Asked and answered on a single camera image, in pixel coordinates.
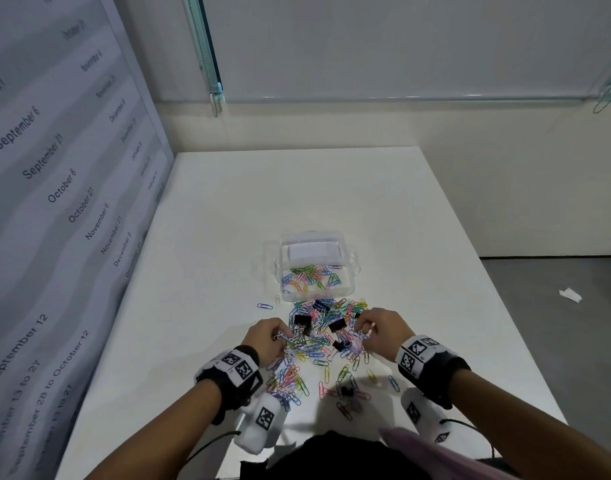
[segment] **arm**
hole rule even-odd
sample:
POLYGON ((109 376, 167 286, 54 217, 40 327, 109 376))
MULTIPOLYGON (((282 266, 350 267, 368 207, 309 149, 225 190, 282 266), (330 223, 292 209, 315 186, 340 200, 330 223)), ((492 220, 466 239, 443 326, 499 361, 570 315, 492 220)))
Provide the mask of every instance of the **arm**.
MULTIPOLYGON (((372 329, 365 348, 392 362, 402 343, 414 335, 398 313, 382 308, 361 313, 356 329, 372 329)), ((448 395, 525 478, 611 479, 610 452, 475 373, 457 371, 448 395)))
MULTIPOLYGON (((254 348, 259 366, 282 354, 285 342, 273 340, 277 330, 292 331, 279 318, 261 320, 248 330, 241 345, 254 348)), ((221 408, 221 391, 205 379, 114 450, 87 476, 101 479, 174 479, 205 429, 221 408)))

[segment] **gray floor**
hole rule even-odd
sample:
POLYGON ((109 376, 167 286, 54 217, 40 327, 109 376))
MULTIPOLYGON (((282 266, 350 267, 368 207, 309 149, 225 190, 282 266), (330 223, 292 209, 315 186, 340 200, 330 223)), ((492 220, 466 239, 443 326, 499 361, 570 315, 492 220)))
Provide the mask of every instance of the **gray floor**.
POLYGON ((611 258, 483 265, 569 425, 611 450, 611 258))

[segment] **pink fabric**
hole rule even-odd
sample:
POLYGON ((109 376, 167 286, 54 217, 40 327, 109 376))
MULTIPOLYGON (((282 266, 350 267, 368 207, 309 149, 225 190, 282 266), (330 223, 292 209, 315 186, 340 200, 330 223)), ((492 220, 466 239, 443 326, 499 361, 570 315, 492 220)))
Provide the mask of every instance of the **pink fabric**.
POLYGON ((496 468, 472 460, 443 446, 429 443, 405 428, 379 430, 388 447, 425 470, 432 480, 516 480, 496 468))

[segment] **table surface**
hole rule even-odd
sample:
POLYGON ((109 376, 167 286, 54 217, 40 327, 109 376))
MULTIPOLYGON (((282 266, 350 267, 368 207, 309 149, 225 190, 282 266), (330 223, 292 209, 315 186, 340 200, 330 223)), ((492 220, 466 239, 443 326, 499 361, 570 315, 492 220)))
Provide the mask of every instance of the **table surface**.
MULTIPOLYGON (((397 310, 482 377, 565 420, 420 149, 181 153, 58 479, 87 475, 183 395, 199 366, 240 343, 251 324, 287 320, 292 306, 277 306, 278 283, 257 266, 273 258, 279 236, 304 230, 339 230, 356 248, 362 270, 353 297, 397 310)), ((370 367, 381 377, 391 365, 373 358, 370 367)), ((329 428, 368 439, 381 426, 413 429, 391 388, 373 391, 367 410, 347 422, 307 382, 312 394, 288 414, 277 453, 329 428)), ((456 410, 449 415, 463 419, 456 410)), ((236 425, 231 412, 200 444, 236 425)), ((453 448, 489 454, 472 434, 463 436, 467 447, 453 448)), ((180 478, 238 476, 239 460, 251 458, 223 439, 180 478)))

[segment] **wristband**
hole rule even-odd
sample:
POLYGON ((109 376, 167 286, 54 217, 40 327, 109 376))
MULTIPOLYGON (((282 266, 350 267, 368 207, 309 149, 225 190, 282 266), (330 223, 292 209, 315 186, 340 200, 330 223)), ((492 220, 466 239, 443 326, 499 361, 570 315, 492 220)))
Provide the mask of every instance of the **wristband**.
POLYGON ((239 345, 226 350, 201 367, 195 384, 212 380, 221 390, 221 408, 212 424, 221 424, 225 412, 250 403, 250 398, 263 382, 259 372, 259 354, 253 347, 239 345))
POLYGON ((459 355, 427 335, 407 339, 399 348, 396 362, 407 380, 444 409, 452 409, 447 388, 454 373, 459 369, 471 370, 459 355))

